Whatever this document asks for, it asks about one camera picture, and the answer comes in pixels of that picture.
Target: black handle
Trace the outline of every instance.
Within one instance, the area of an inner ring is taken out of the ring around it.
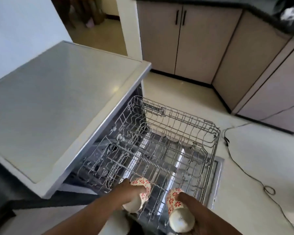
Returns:
[[[186,11],[184,11],[183,25],[185,24],[185,16],[186,16]]]
[[[176,19],[175,19],[175,25],[177,25],[177,19],[179,18],[179,10],[176,11]]]

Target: person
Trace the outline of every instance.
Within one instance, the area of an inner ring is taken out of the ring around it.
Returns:
[[[43,235],[97,235],[108,218],[123,204],[130,202],[140,193],[146,193],[144,186],[132,186],[128,179],[118,184],[110,193],[96,199],[78,213],[64,220]],[[179,193],[176,199],[184,203],[196,218],[190,234],[193,235],[242,235],[228,222],[203,206],[194,197]]]

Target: cup bottom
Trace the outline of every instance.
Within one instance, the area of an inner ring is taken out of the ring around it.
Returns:
[[[172,211],[169,223],[176,233],[187,233],[193,229],[195,217],[188,208],[179,208]]]
[[[140,196],[135,197],[131,202],[123,205],[123,208],[129,213],[135,213],[143,207]]]

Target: metal wire rack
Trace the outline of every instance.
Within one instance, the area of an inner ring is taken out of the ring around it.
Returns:
[[[150,198],[133,216],[167,233],[169,189],[181,188],[206,203],[219,135],[211,121],[134,96],[76,174],[98,194],[125,178],[147,178]]]

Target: mug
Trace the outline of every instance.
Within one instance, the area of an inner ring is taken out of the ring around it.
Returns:
[[[123,208],[127,210],[129,213],[135,213],[143,207],[146,201],[148,201],[149,195],[151,193],[151,185],[150,185],[150,182],[144,177],[139,177],[136,180],[132,181],[131,185],[145,186],[146,188],[146,193],[140,193],[131,202],[123,205]]]
[[[168,206],[169,224],[176,233],[187,233],[195,225],[195,217],[182,202],[175,199],[175,195],[184,192],[180,188],[171,189],[166,197]]]

